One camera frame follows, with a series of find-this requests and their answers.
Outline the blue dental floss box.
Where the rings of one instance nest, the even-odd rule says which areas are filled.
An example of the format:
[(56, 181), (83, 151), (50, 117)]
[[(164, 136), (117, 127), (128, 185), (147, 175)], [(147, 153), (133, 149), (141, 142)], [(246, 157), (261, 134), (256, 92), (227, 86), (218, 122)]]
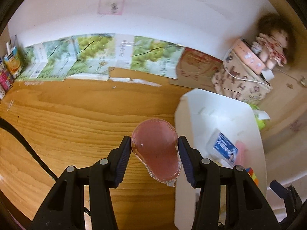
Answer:
[(238, 149), (220, 130), (215, 129), (210, 136), (206, 150), (213, 160), (223, 160), (234, 167)]

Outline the multicolour puzzle cube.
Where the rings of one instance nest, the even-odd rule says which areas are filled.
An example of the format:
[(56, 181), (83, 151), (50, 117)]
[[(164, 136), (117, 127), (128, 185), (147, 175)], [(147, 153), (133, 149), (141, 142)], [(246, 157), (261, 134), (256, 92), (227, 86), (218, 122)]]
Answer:
[(249, 168), (246, 168), (246, 172), (249, 174), (249, 176), (252, 178), (252, 180), (254, 181), (254, 183), (258, 186), (259, 185), (259, 180), (256, 176), (256, 173), (254, 172), (254, 170), (249, 167)]

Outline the pink oval packet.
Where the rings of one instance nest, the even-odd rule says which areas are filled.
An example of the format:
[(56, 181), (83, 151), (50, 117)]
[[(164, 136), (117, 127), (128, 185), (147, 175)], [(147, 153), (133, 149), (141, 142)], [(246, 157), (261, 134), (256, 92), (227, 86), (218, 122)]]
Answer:
[(181, 161), (178, 135), (169, 122), (158, 118), (141, 122), (131, 135), (131, 146), (152, 178), (167, 186), (175, 185)]

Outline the pink hair roller pack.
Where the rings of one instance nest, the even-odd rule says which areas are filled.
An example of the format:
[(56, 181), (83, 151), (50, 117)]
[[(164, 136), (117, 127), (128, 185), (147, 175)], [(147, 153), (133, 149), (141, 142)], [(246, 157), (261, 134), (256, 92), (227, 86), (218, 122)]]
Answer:
[(235, 165), (244, 166), (245, 165), (246, 145), (241, 141), (237, 141), (235, 143), (235, 147), (238, 149)]

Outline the white plastic bin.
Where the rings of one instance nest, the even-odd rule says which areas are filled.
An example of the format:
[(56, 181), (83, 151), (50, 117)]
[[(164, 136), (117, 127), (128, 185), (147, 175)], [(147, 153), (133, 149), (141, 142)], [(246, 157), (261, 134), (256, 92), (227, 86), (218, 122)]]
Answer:
[[(180, 98), (175, 112), (175, 129), (202, 158), (225, 168), (241, 165), (250, 169), (250, 176), (266, 197), (264, 149), (251, 106), (193, 89)], [(178, 229), (192, 228), (200, 190), (192, 188), (182, 167), (175, 189), (174, 224)]]

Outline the brown cardboard panel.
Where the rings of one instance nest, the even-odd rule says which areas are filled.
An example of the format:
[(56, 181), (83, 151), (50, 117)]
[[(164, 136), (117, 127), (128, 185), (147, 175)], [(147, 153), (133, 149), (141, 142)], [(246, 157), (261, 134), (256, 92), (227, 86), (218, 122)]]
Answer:
[(211, 55), (186, 47), (176, 66), (176, 79), (169, 79), (171, 85), (199, 88), (214, 92), (211, 78), (222, 65), (219, 60)]

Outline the beige lettered storage bag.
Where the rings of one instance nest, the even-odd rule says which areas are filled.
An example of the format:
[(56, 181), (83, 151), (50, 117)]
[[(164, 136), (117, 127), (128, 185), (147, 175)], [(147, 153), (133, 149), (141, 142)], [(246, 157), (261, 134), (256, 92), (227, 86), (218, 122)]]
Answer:
[(233, 50), (225, 56), (211, 81), (217, 94), (255, 105), (273, 89), (261, 76), (243, 64)]

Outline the grape print cardboard sheet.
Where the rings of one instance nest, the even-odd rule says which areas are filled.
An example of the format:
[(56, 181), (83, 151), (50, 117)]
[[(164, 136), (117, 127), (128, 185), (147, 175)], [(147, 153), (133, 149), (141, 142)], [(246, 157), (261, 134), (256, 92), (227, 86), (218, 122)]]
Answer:
[(17, 80), (108, 80), (113, 67), (177, 78), (181, 45), (143, 36), (84, 34), (42, 42), (22, 50)]

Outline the white round device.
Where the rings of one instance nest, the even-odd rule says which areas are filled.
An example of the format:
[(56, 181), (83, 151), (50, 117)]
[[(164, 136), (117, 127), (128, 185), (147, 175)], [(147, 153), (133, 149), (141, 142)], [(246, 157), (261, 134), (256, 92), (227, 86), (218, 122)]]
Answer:
[(262, 75), (263, 79), (266, 80), (267, 82), (269, 82), (270, 80), (272, 80), (275, 77), (272, 70), (270, 70), (270, 69), (263, 69), (261, 71), (261, 75)]

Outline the pink round tin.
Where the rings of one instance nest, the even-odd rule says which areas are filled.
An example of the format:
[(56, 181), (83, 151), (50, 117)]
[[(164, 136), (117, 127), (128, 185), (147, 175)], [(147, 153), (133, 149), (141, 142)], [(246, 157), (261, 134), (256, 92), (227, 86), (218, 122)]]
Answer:
[(243, 62), (243, 64), (249, 67), (257, 75), (261, 74), (262, 70), (265, 68), (265, 64), (251, 50), (249, 45), (243, 39), (236, 40), (233, 45), (233, 51)]

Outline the white spray bottle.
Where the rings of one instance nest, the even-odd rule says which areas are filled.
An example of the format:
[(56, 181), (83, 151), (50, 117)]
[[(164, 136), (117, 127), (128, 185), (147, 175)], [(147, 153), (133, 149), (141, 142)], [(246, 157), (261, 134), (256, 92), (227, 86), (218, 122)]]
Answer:
[(2, 86), (0, 86), (0, 99), (2, 100), (5, 97), (6, 91)]

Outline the pink cylinder can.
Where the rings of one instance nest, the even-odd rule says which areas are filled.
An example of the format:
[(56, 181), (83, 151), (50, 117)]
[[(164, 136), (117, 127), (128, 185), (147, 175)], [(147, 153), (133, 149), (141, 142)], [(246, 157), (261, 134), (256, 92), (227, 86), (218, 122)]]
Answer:
[(7, 70), (1, 70), (0, 83), (5, 91), (10, 90), (14, 83), (14, 79)]

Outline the brown-haired rag doll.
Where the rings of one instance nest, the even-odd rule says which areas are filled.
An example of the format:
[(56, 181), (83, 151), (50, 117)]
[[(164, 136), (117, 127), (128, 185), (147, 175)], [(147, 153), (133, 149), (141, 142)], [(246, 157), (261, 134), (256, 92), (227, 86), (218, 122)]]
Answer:
[(257, 22), (259, 31), (253, 48), (269, 70), (283, 67), (294, 60), (296, 40), (290, 22), (274, 13), (262, 16)]

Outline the orange juice carton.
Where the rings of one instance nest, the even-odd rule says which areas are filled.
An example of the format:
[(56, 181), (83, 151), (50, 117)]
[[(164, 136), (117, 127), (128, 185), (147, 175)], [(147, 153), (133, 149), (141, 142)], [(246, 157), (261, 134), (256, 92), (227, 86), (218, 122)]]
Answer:
[(7, 54), (4, 56), (4, 62), (10, 74), (14, 79), (16, 79), (21, 74), (23, 61), (16, 46), (11, 47), (10, 45), (7, 45), (6, 47)]

